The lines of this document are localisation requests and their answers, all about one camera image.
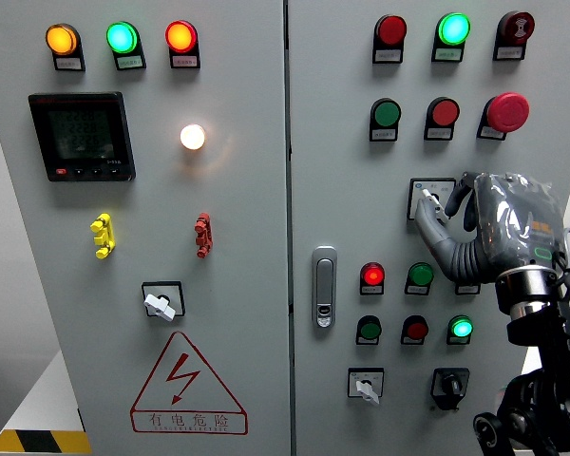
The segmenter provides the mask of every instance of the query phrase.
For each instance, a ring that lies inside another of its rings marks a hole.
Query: yellow terminal connector
[[[91,223],[91,231],[95,233],[93,240],[95,245],[101,248],[95,253],[98,259],[104,259],[112,253],[116,247],[116,239],[112,230],[112,217],[109,214],[100,214],[93,223]]]

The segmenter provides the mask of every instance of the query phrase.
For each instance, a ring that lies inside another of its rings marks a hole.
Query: green indicator light
[[[409,280],[419,287],[426,287],[433,281],[433,268],[426,263],[418,263],[409,268]]]
[[[534,249],[534,255],[536,255],[538,258],[548,259],[549,261],[553,259],[551,251],[543,249],[542,247],[537,247]]]
[[[361,328],[361,336],[364,339],[373,340],[380,335],[382,328],[375,323],[368,323]]]
[[[467,337],[473,332],[473,323],[468,316],[454,317],[449,327],[456,337]]]
[[[462,44],[470,32],[471,23],[460,12],[452,12],[439,22],[439,39],[450,46]]]
[[[126,22],[117,22],[107,28],[107,43],[114,52],[126,54],[137,46],[137,31]]]
[[[391,126],[399,120],[401,111],[399,106],[392,102],[384,102],[376,107],[374,119],[382,126]]]

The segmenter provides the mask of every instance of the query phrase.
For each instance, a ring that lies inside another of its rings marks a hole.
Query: illuminated white light
[[[183,128],[180,140],[186,149],[198,150],[205,144],[205,130],[202,126],[192,123]]]

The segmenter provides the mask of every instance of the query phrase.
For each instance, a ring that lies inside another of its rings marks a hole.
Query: red terminal connector
[[[197,232],[197,245],[199,250],[197,251],[197,257],[205,258],[211,252],[213,247],[213,236],[211,234],[211,220],[209,219],[209,214],[201,212],[199,218],[197,218],[197,223],[194,225],[194,231]]]

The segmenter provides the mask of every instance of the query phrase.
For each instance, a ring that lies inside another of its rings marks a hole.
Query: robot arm
[[[510,382],[498,416],[475,417],[480,446],[494,456],[514,454],[509,439],[538,456],[570,451],[570,267],[560,206],[550,187],[527,177],[464,173],[446,215],[469,194],[464,227],[477,230],[475,239],[456,241],[429,198],[416,208],[420,235],[450,280],[495,282],[499,309],[511,317],[509,341],[538,346],[542,361]]]

